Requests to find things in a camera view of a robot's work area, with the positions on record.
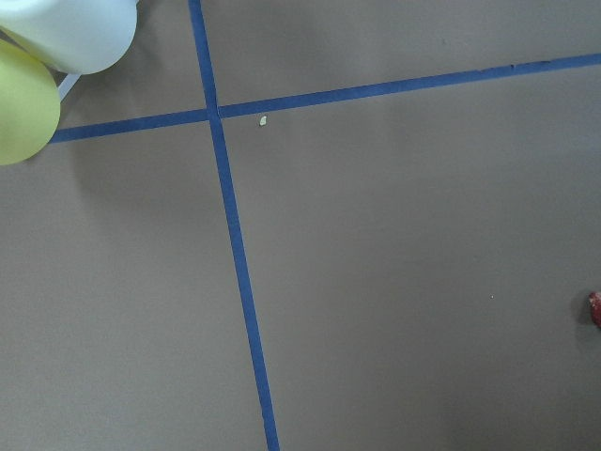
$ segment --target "small red object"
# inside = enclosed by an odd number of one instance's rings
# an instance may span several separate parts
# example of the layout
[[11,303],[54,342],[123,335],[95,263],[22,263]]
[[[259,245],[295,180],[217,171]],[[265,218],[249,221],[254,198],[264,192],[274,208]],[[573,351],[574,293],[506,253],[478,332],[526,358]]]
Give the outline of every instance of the small red object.
[[593,322],[601,327],[601,291],[593,292],[589,295],[589,302],[591,303],[591,317]]

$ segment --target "yellow object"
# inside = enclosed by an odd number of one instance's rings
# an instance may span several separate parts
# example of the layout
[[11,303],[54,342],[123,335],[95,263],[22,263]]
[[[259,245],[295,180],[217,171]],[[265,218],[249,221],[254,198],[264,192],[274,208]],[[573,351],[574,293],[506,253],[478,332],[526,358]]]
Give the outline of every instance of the yellow object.
[[0,39],[0,164],[38,153],[53,137],[59,117],[58,88],[50,72]]

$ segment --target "gray surface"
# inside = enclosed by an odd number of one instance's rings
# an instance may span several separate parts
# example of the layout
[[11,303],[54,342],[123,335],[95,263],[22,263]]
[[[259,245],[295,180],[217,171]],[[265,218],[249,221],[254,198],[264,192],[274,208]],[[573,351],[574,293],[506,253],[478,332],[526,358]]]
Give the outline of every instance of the gray surface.
[[141,0],[133,44],[110,69],[86,75],[62,105],[59,128],[204,108],[186,0]]
[[206,124],[0,168],[0,449],[265,449]]
[[598,0],[205,0],[222,104],[599,52]]
[[226,120],[282,449],[598,449],[599,80]]

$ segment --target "white cup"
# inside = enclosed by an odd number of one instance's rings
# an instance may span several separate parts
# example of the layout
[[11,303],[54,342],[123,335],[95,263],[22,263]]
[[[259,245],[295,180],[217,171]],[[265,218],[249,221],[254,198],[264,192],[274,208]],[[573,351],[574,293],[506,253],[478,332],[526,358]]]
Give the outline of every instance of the white cup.
[[127,52],[136,0],[0,0],[0,27],[27,52],[67,73],[94,73]]

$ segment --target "blue line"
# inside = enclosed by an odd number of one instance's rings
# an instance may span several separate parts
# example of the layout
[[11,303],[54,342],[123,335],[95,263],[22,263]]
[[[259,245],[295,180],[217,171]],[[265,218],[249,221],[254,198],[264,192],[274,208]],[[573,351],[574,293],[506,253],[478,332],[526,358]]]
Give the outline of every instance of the blue line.
[[191,124],[208,120],[207,110],[191,110],[167,115],[138,117],[136,119],[118,120],[103,124],[84,125],[70,129],[57,130],[51,143],[64,143],[78,139],[95,138],[109,134],[136,132],[140,130],[158,129],[174,125]]
[[261,346],[261,336],[259,333],[256,311],[254,309],[253,290],[251,287],[251,278],[248,271],[246,254],[244,252],[244,242],[242,239],[242,230],[240,228],[238,207],[236,204],[236,195],[234,192],[234,182],[227,156],[227,147],[223,135],[223,124],[219,117],[219,108],[217,103],[217,88],[215,86],[215,77],[210,61],[208,50],[208,37],[205,28],[205,19],[203,16],[200,0],[188,0],[190,15],[193,24],[194,39],[196,41],[196,51],[198,53],[198,63],[203,79],[205,89],[205,98],[207,102],[208,122],[210,124],[213,146],[215,147],[215,157],[217,160],[217,170],[219,181],[222,187],[223,203],[225,206],[225,217],[229,229],[229,237],[234,254],[234,264],[236,266],[236,275],[240,298],[242,301],[242,311],[244,312],[244,321],[246,322],[246,333],[251,348],[251,358],[253,360],[254,379],[259,394],[259,403],[263,415],[263,426],[267,439],[267,448],[269,451],[279,451],[277,429],[275,426],[275,416],[271,404],[270,385],[268,382],[265,359]]
[[220,107],[219,111],[221,117],[237,117],[266,113],[268,111],[300,108],[302,106],[319,105],[322,103],[331,103],[336,101],[364,99],[367,97],[415,91],[418,89],[428,89],[431,87],[482,82],[484,80],[548,72],[552,70],[583,68],[586,66],[594,66],[599,64],[601,64],[601,54],[586,54],[582,56],[554,59],[552,61],[538,61],[534,63],[500,66],[484,70],[468,70],[465,72],[445,73],[430,77],[334,89],[332,91],[316,92],[313,94],[300,94],[298,96],[281,97],[277,99],[268,99],[265,101],[250,101],[247,103],[222,106]]

